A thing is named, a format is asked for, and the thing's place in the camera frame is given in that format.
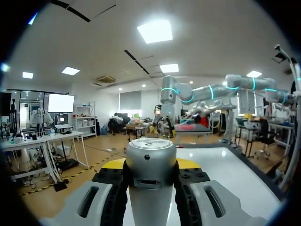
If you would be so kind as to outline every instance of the red object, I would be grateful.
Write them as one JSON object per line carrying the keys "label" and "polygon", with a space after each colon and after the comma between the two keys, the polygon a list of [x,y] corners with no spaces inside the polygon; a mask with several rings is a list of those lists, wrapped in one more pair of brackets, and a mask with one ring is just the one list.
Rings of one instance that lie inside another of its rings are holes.
{"label": "red object", "polygon": [[182,125],[182,126],[177,126],[177,129],[182,129],[182,130],[192,130],[192,129],[194,129],[194,125]]}
{"label": "red object", "polygon": [[203,126],[208,127],[208,120],[207,120],[207,117],[206,117],[206,116],[203,117],[203,118],[201,118],[201,124],[202,124]]}

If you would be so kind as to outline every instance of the window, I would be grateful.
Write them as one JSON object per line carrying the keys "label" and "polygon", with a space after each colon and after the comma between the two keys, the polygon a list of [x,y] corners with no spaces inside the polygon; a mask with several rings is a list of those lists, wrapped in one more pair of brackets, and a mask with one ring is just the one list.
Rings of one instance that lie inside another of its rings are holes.
{"label": "window", "polygon": [[237,93],[238,103],[238,115],[244,116],[244,114],[257,115],[256,94],[250,90],[239,90]]}

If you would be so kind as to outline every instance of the window blind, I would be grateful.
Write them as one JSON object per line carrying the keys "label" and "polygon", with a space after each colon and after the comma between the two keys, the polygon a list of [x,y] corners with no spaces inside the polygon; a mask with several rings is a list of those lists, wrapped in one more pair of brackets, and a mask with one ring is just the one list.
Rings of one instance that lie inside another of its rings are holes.
{"label": "window blind", "polygon": [[120,94],[120,110],[139,109],[141,109],[141,91]]}

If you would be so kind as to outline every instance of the air conditioner vent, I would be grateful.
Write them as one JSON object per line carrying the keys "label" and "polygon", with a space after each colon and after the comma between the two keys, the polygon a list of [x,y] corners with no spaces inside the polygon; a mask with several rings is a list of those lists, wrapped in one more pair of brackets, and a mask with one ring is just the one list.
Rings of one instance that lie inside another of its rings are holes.
{"label": "air conditioner vent", "polygon": [[111,77],[111,76],[102,76],[98,79],[96,79],[98,82],[101,82],[101,83],[114,83],[116,82],[116,79]]}

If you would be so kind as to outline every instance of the storage bin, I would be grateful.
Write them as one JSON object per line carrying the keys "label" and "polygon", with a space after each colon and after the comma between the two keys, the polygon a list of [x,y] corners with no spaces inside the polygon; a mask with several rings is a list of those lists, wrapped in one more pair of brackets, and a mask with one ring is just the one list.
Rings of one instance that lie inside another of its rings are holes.
{"label": "storage bin", "polygon": [[88,121],[88,126],[93,126],[94,125],[94,120],[89,120]]}
{"label": "storage bin", "polygon": [[82,127],[82,126],[83,126],[82,121],[78,121],[77,122],[77,127]]}
{"label": "storage bin", "polygon": [[87,126],[88,125],[88,120],[83,120],[83,126]]}

